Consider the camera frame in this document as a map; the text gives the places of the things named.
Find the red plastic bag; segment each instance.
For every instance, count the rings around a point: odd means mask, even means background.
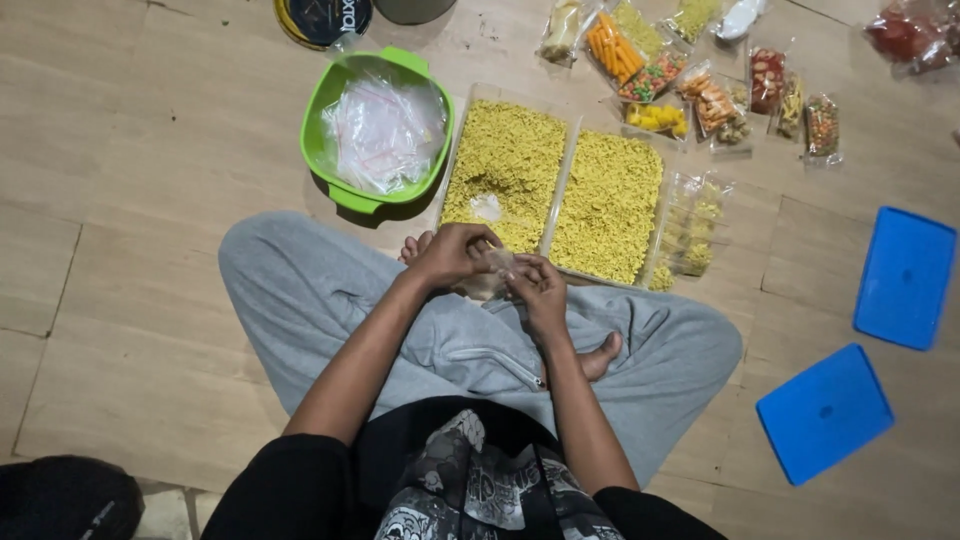
[[[960,2],[894,0],[863,34],[899,72],[941,69],[960,61]]]

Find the metal tin lid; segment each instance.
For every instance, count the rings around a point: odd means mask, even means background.
[[[299,34],[316,47],[329,47],[347,32],[363,34],[373,14],[371,0],[283,0]]]

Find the blue container lid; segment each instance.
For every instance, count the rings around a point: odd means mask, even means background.
[[[756,414],[793,485],[836,465],[894,424],[874,368],[856,343],[761,398]]]
[[[942,223],[881,208],[863,266],[853,327],[911,349],[933,347],[955,244],[956,231]]]

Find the wooden floor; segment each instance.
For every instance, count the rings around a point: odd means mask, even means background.
[[[424,27],[377,18],[369,35],[426,58],[458,114],[474,82],[607,114],[585,61],[536,62],[551,4],[465,0]],[[804,173],[800,147],[779,140],[752,160],[684,156],[683,172],[736,179],[740,210],[733,245],[676,292],[728,314],[748,346],[651,491],[735,539],[960,538],[960,287],[932,352],[851,328],[879,206],[960,225],[960,92],[890,79],[856,30],[873,2],[772,4],[762,32],[796,36],[809,87],[840,96],[847,162]],[[636,5],[657,16],[673,2]],[[742,59],[702,55],[742,77]],[[325,62],[268,0],[0,0],[0,459],[90,454],[222,491],[279,433],[286,416],[217,271],[224,232],[297,209],[395,254],[439,203],[364,227],[315,187],[298,133]],[[851,341],[897,424],[791,487],[754,403]]]

